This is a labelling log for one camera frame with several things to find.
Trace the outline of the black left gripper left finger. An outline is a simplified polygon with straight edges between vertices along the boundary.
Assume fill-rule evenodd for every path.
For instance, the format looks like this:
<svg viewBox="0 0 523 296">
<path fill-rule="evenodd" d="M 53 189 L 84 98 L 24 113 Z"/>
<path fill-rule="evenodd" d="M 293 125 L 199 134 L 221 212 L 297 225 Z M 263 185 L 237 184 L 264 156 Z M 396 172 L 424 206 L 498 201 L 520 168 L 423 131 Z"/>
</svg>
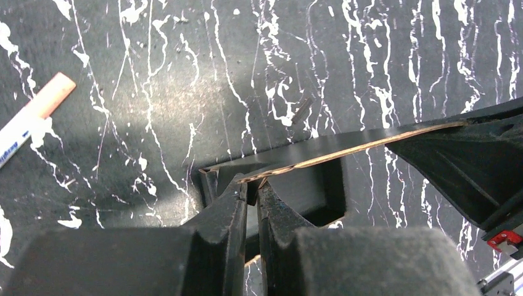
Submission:
<svg viewBox="0 0 523 296">
<path fill-rule="evenodd" d="M 68 229 L 27 247 L 4 295 L 241 295 L 247 185 L 221 194 L 178 227 Z"/>
</svg>

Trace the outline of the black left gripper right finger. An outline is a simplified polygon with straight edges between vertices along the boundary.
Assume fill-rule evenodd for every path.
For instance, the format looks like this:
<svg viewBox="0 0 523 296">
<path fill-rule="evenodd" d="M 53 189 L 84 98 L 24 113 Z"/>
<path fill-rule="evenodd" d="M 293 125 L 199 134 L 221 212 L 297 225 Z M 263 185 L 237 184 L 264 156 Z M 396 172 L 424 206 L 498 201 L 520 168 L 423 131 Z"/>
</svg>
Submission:
<svg viewBox="0 0 523 296">
<path fill-rule="evenodd" d="M 319 228 L 266 184 L 258 192 L 266 295 L 479 295 L 438 229 Z"/>
</svg>

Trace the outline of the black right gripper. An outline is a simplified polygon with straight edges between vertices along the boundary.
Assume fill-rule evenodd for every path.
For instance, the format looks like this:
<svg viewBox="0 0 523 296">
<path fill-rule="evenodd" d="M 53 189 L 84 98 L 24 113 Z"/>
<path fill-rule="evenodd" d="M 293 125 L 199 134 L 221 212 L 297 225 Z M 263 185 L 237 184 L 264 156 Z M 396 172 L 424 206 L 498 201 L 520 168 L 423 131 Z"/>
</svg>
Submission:
<svg viewBox="0 0 523 296">
<path fill-rule="evenodd" d="M 522 258 L 522 99 L 427 121 L 387 145 L 415 167 L 492 249 Z"/>
</svg>

